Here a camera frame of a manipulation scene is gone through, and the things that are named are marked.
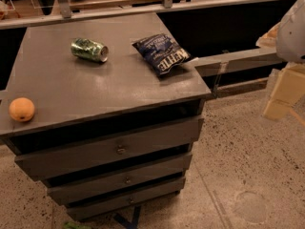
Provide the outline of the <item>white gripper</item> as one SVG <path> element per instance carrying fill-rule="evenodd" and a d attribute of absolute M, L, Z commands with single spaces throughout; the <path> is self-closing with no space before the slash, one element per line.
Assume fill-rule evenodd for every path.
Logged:
<path fill-rule="evenodd" d="M 280 21 L 260 36 L 259 48 L 274 48 L 288 63 L 278 72 L 263 116 L 271 120 L 284 117 L 305 94 L 305 0 L 296 0 Z"/>

